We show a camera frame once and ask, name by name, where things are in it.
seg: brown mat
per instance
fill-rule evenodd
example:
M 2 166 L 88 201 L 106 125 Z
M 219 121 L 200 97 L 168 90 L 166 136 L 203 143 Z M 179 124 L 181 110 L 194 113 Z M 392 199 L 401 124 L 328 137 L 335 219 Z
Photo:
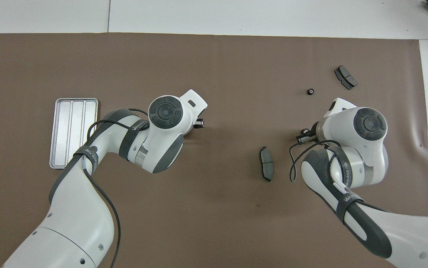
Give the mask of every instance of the brown mat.
M 341 64 L 359 82 L 353 90 L 333 73 Z M 356 192 L 392 212 L 428 216 L 418 41 L 0 34 L 0 266 L 49 209 L 60 173 L 49 168 L 55 100 L 95 97 L 103 117 L 189 88 L 209 104 L 206 127 L 186 136 L 170 169 L 151 175 L 113 154 L 94 174 L 121 218 L 116 267 L 391 267 L 302 178 L 288 180 L 288 147 L 336 97 L 379 110 L 389 124 L 386 178 Z M 261 177 L 262 146 L 274 160 L 271 183 Z

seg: round dark gray joint cap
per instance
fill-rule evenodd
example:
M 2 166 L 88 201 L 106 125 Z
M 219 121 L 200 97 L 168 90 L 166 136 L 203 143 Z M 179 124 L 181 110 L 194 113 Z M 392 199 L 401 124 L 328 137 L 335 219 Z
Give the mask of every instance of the round dark gray joint cap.
M 149 107 L 149 120 L 161 129 L 175 127 L 183 117 L 183 108 L 174 97 L 160 97 Z
M 386 134 L 387 123 L 380 112 L 371 108 L 362 108 L 354 117 L 354 129 L 363 139 L 377 141 Z

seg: rectangular tray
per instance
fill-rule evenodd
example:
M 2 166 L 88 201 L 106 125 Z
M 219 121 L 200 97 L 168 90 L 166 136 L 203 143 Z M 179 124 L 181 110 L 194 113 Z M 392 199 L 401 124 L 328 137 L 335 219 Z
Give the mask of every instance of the rectangular tray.
M 97 99 L 67 98 L 55 102 L 49 161 L 51 168 L 61 169 L 67 165 L 73 153 L 86 142 L 88 128 L 97 116 Z

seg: white robotic arm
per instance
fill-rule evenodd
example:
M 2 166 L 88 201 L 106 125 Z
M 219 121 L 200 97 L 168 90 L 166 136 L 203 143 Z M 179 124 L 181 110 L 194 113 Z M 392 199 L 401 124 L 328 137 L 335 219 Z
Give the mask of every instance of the white robotic arm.
M 387 212 L 369 205 L 350 188 L 380 182 L 387 170 L 382 114 L 336 99 L 308 133 L 316 141 L 341 144 L 311 151 L 302 176 L 358 241 L 401 268 L 428 268 L 428 217 Z
M 107 153 L 117 153 L 150 173 L 167 169 L 183 146 L 183 135 L 205 108 L 207 103 L 189 90 L 180 98 L 166 95 L 151 103 L 149 124 L 129 109 L 106 115 L 57 178 L 45 219 L 3 267 L 97 267 L 112 244 L 114 225 L 89 174 Z

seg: white tabletop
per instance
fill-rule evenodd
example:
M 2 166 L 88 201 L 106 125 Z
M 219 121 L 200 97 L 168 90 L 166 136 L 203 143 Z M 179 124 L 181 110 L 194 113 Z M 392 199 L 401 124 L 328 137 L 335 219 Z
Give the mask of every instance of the white tabletop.
M 419 39 L 428 118 L 421 0 L 0 0 L 0 32 L 108 31 Z

